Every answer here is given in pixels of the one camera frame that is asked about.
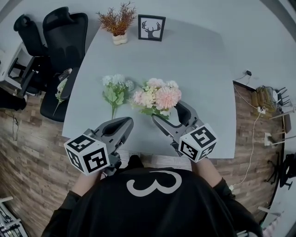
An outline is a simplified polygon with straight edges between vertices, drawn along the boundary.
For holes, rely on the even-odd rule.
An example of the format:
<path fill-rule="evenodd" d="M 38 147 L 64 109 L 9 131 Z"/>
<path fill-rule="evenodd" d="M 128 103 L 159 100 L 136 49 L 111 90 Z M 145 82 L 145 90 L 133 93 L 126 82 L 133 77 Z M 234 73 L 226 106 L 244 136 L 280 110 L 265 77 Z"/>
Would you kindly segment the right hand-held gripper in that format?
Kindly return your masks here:
<path fill-rule="evenodd" d="M 152 115 L 152 121 L 166 136 L 170 137 L 182 135 L 185 127 L 197 127 L 180 137 L 177 152 L 181 156 L 187 156 L 193 162 L 198 162 L 213 151 L 217 143 L 217 135 L 208 123 L 201 126 L 196 110 L 187 103 L 180 100 L 175 109 L 178 113 L 179 125 L 173 125 L 159 115 Z"/>

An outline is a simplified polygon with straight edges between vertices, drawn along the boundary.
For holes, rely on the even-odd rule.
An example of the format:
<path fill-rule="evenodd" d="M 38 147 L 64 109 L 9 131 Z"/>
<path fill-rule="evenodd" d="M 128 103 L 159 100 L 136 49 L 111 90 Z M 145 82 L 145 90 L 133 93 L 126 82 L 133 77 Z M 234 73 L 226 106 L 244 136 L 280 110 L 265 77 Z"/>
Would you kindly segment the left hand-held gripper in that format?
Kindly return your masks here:
<path fill-rule="evenodd" d="M 64 147 L 71 164 L 85 175 L 99 171 L 113 175 L 122 164 L 117 150 L 126 142 L 133 126 L 131 117 L 115 118 L 102 123 L 95 131 L 88 129 L 68 140 Z"/>

